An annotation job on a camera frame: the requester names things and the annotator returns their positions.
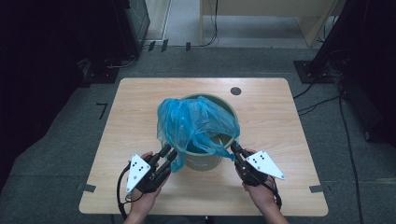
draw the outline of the bucket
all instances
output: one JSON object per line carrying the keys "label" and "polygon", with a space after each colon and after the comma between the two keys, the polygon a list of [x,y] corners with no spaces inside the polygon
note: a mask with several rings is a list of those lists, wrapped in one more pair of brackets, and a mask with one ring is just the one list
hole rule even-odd
{"label": "bucket", "polygon": [[[196,99],[199,96],[203,96],[216,105],[221,106],[223,109],[228,111],[236,120],[238,120],[233,108],[223,99],[218,96],[206,93],[196,93],[183,97],[183,99]],[[235,138],[220,133],[211,138],[214,143],[224,146],[224,148],[230,147],[230,145],[235,141]],[[221,162],[222,157],[218,155],[213,155],[203,151],[202,149],[196,147],[193,143],[189,143],[186,149],[186,160],[185,164],[195,171],[209,171],[218,166]]]}

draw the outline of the table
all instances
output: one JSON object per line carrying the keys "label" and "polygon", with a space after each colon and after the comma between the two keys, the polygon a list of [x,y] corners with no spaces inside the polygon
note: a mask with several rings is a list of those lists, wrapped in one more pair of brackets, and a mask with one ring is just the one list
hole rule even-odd
{"label": "table", "polygon": [[[201,0],[200,40],[204,44],[204,16],[214,16],[217,0]],[[330,16],[338,16],[346,0],[225,0],[219,16],[296,17],[306,45],[313,47]]]}
{"label": "table", "polygon": [[[237,87],[242,93],[231,94]],[[134,153],[158,152],[157,108],[165,98],[210,93],[235,110],[242,147],[268,152],[286,180],[277,180],[285,216],[325,216],[328,207],[288,82],[284,78],[125,78],[121,81],[79,210],[85,214],[118,214],[116,186]],[[121,198],[125,195],[126,176]],[[208,172],[184,166],[170,175],[150,212],[155,215],[259,216],[244,192],[233,162],[222,162]]]}

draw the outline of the cable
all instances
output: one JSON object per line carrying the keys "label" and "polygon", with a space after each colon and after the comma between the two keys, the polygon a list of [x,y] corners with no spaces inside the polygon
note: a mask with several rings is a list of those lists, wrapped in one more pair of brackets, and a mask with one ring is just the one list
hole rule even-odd
{"label": "cable", "polygon": [[267,178],[266,180],[264,180],[264,181],[260,181],[260,179],[259,179],[257,176],[255,176],[253,173],[251,173],[249,170],[247,170],[247,172],[248,172],[248,173],[250,174],[250,176],[252,176],[258,183],[262,184],[262,185],[265,186],[267,189],[269,189],[269,190],[271,190],[271,191],[273,192],[273,194],[274,194],[274,196],[275,196],[276,205],[277,205],[277,207],[278,207],[279,210],[280,210],[280,208],[282,207],[282,198],[280,197],[279,192],[278,192],[278,190],[277,190],[277,185],[276,185],[275,179],[274,179],[271,175],[268,175],[268,176],[270,176],[270,177],[272,178],[272,180],[270,180],[270,182],[273,183],[273,187],[274,187],[274,188],[271,188],[270,186],[268,186],[267,184],[265,184],[265,181],[267,181],[268,178]]}
{"label": "cable", "polygon": [[[334,17],[332,17],[332,26],[331,26],[331,29],[334,27],[334,25],[335,25],[335,21],[337,20],[337,18],[338,18],[338,16],[334,16]],[[326,38],[327,38],[327,35],[326,35],[326,25],[324,25],[323,26],[323,39],[320,37],[320,36],[318,36],[318,42],[319,43],[324,43],[325,41],[326,41]]]}
{"label": "cable", "polygon": [[365,25],[366,25],[366,20],[367,20],[367,11],[369,10],[369,0],[366,1],[366,9],[364,10],[364,16],[363,16],[363,23],[361,27],[361,39],[364,37],[364,30],[365,30]]}
{"label": "cable", "polygon": [[356,197],[357,197],[358,209],[359,209],[359,219],[360,219],[361,224],[363,224],[363,215],[361,213],[361,190],[360,190],[360,187],[359,187],[358,173],[356,171],[356,166],[355,166],[355,162],[354,162],[354,159],[353,159],[352,146],[351,146],[351,143],[350,143],[350,136],[349,136],[349,129],[347,127],[347,121],[346,121],[346,118],[344,116],[344,109],[343,109],[343,104],[342,104],[342,94],[340,94],[340,96],[339,96],[339,105],[340,105],[341,117],[343,119],[344,127],[346,129],[346,140],[347,140],[347,148],[348,148],[348,151],[349,151],[350,163],[352,164],[353,175],[355,177]]}
{"label": "cable", "polygon": [[124,209],[124,205],[129,202],[126,202],[126,203],[121,202],[121,200],[120,200],[120,185],[121,185],[121,180],[122,180],[123,176],[129,170],[130,166],[131,166],[131,162],[129,161],[128,165],[122,170],[120,177],[119,177],[119,181],[117,182],[117,205],[119,206],[120,213],[122,214],[122,217],[124,219],[126,219],[126,217],[127,217],[125,209]]}
{"label": "cable", "polygon": [[209,43],[205,44],[205,45],[200,45],[200,47],[207,47],[211,44],[213,44],[215,42],[215,40],[219,40],[218,37],[218,10],[219,10],[219,0],[216,0],[216,7],[215,7],[215,20],[213,21],[213,13],[211,12],[210,14],[210,20],[212,20],[212,24],[215,28],[215,33],[212,36],[212,39],[209,41]]}
{"label": "cable", "polygon": [[131,200],[131,201],[127,201],[127,203],[134,203],[134,202],[139,201],[143,197],[143,194],[145,194],[145,193],[142,192],[142,194],[140,194],[140,196],[137,199]]}
{"label": "cable", "polygon": [[320,76],[320,77],[315,77],[315,79],[309,84],[309,86],[308,86],[304,91],[302,91],[302,92],[300,92],[299,94],[293,96],[293,100],[295,100],[295,99],[299,98],[300,96],[306,94],[306,93],[309,91],[309,89],[311,89],[311,87],[312,87],[315,83],[317,83],[319,80],[321,80],[322,78],[325,78],[325,77],[341,78],[341,77],[336,77],[336,76]]}
{"label": "cable", "polygon": [[299,114],[298,116],[306,115],[307,113],[312,112],[313,110],[315,110],[315,108],[317,107],[317,105],[321,105],[321,104],[324,104],[324,103],[326,103],[326,102],[330,102],[330,101],[332,101],[332,100],[335,100],[335,99],[337,99],[339,96],[340,96],[340,95],[336,95],[336,96],[334,96],[334,97],[332,97],[332,98],[330,98],[330,99],[323,100],[323,101],[321,101],[321,102],[319,102],[319,103],[317,103],[317,104],[311,105],[311,106],[306,107],[306,108],[301,109],[301,110],[298,110],[297,113],[300,113],[300,112],[302,112],[302,111],[304,111],[304,110],[309,109],[308,111],[305,111],[303,114]]}
{"label": "cable", "polygon": [[134,59],[130,62],[130,63],[127,63],[127,64],[125,64],[125,65],[120,65],[120,66],[112,66],[112,65],[110,65],[110,66],[108,66],[107,68],[124,68],[124,67],[127,67],[127,66],[129,66],[129,65],[131,65],[132,63],[134,63],[134,61],[136,61],[136,56],[134,56]]}

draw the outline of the plastic bag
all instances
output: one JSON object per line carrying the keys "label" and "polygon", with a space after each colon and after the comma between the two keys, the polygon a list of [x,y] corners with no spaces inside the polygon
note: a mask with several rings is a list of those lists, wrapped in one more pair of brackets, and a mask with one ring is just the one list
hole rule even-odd
{"label": "plastic bag", "polygon": [[158,107],[157,138],[177,151],[171,171],[184,165],[187,147],[193,144],[205,152],[234,159],[224,146],[211,140],[223,133],[239,136],[236,118],[221,106],[203,96],[197,99],[165,99]]}

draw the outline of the hand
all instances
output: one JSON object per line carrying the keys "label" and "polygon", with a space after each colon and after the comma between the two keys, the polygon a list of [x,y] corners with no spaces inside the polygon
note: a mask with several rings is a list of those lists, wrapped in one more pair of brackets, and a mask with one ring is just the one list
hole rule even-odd
{"label": "hand", "polygon": [[[252,149],[246,149],[246,151],[256,153],[256,151]],[[268,175],[265,184],[273,188],[273,178]],[[249,193],[251,200],[259,208],[260,212],[262,212],[266,223],[288,223],[285,217],[280,213],[275,202],[274,193],[271,190],[263,185],[257,187],[249,186],[244,183],[242,183],[242,185],[245,191]]]}
{"label": "hand", "polygon": [[[142,159],[145,159],[148,156],[153,156],[153,152],[147,152],[142,155]],[[157,196],[160,194],[163,185],[165,184],[167,178],[163,181],[159,188],[155,192],[146,193],[142,195],[142,192],[138,189],[134,189],[132,191],[131,200],[136,200],[140,197],[136,202],[131,203],[131,211],[128,214],[128,217],[125,220],[125,224],[140,224],[143,223],[146,215],[149,213],[151,208],[154,206],[155,200]]]}

